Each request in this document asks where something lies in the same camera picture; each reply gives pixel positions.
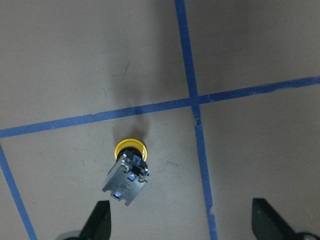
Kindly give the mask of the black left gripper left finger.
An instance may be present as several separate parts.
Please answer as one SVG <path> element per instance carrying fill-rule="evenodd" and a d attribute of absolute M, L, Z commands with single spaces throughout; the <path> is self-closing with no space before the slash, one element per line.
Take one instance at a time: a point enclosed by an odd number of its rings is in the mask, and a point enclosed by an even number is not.
<path fill-rule="evenodd" d="M 109 200 L 98 201 L 77 240 L 109 240 L 112 221 Z"/>

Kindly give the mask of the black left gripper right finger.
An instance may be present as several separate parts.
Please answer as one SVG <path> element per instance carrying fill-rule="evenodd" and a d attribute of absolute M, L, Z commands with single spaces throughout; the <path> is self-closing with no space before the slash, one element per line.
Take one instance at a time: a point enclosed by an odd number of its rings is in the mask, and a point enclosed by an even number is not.
<path fill-rule="evenodd" d="M 296 235 L 264 198 L 252 199 L 251 229 L 257 240 L 293 240 Z"/>

